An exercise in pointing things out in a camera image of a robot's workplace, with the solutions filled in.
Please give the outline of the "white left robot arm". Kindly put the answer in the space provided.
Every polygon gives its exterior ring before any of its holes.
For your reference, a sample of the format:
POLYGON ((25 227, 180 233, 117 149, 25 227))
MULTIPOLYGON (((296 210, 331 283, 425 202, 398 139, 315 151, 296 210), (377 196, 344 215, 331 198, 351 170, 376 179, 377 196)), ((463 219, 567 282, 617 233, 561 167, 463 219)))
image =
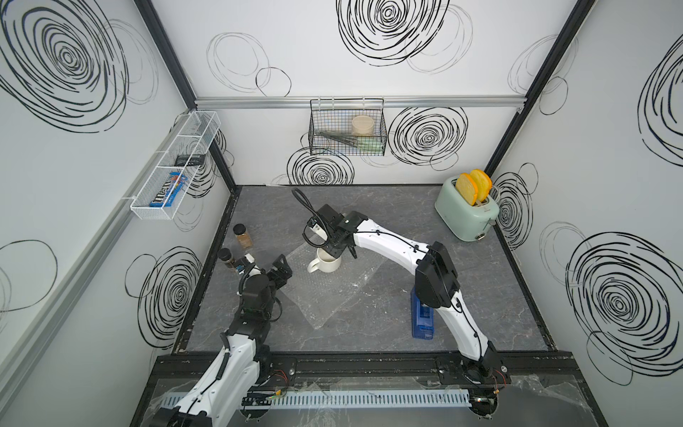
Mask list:
POLYGON ((221 333, 221 352, 183 399, 174 407, 158 409, 151 426, 229 424, 249 390, 270 378, 270 347, 264 342, 276 320, 273 308, 281 304, 277 290, 292 276, 282 254, 269 270, 255 263, 241 270, 238 309, 221 333))

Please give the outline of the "white ceramic mug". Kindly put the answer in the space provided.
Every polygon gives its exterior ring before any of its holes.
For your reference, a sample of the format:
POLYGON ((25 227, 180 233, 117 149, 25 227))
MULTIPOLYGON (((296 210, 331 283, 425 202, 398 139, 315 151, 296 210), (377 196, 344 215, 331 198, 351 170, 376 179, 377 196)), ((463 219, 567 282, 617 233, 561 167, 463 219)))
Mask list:
POLYGON ((340 268, 341 263, 341 258, 335 258, 325 249, 318 248, 315 258, 307 266, 307 272, 333 273, 340 268))

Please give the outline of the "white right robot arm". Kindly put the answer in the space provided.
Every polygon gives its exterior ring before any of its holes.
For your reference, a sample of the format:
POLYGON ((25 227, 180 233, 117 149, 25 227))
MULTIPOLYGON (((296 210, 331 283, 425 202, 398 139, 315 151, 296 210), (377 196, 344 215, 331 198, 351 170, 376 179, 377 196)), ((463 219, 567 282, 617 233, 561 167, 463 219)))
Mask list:
POLYGON ((357 250, 363 248, 405 268, 414 276, 416 297, 441 316, 454 337, 467 377, 475 384, 509 380, 503 358, 466 306, 455 265, 443 244, 405 238, 366 215, 355 211, 342 215, 329 205, 316 211, 304 230, 322 238, 320 247, 335 258, 346 251, 357 257, 357 250))

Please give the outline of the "clear bubble wrap sheet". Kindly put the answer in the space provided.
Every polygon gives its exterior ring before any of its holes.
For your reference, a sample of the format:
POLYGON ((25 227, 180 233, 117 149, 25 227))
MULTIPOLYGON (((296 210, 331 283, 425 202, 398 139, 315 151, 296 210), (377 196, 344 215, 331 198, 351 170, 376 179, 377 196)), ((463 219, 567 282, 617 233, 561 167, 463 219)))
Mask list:
POLYGON ((357 295, 385 263, 380 254, 359 249, 357 257, 345 253, 334 272, 322 272, 309 265, 316 260, 317 250, 306 244, 286 255, 293 277, 284 287, 284 294, 302 312, 314 329, 327 323, 343 304, 357 295))

